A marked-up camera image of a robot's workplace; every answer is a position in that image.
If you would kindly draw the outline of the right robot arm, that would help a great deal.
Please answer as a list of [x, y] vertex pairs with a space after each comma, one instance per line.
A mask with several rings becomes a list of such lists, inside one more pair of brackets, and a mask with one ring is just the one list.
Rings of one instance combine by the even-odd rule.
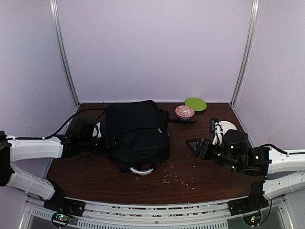
[[249, 147], [248, 134], [233, 129], [226, 131], [221, 144], [204, 138], [188, 139], [185, 143], [194, 157], [252, 177], [289, 172], [284, 177], [253, 183], [244, 200], [247, 210], [255, 210], [263, 199], [271, 200], [305, 187], [304, 150], [284, 151], [272, 144]]

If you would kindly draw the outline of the black student backpack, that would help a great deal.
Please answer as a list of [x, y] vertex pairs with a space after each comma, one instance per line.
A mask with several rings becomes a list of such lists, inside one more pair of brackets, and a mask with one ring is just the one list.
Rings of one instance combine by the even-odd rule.
[[192, 124], [194, 120], [170, 119], [169, 112], [152, 100], [110, 104], [105, 132], [116, 135], [119, 145], [110, 150], [109, 159], [122, 173], [151, 174], [170, 155], [169, 123]]

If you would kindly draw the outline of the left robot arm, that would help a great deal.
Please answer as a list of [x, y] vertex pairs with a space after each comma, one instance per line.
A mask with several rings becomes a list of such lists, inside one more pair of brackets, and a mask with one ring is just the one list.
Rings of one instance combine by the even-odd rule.
[[71, 158], [83, 152], [102, 154], [117, 146], [119, 140], [104, 132], [103, 123], [77, 119], [70, 132], [48, 137], [15, 137], [0, 133], [0, 185], [20, 189], [49, 201], [58, 212], [69, 204], [64, 192], [54, 182], [39, 178], [14, 165], [14, 162], [37, 158]]

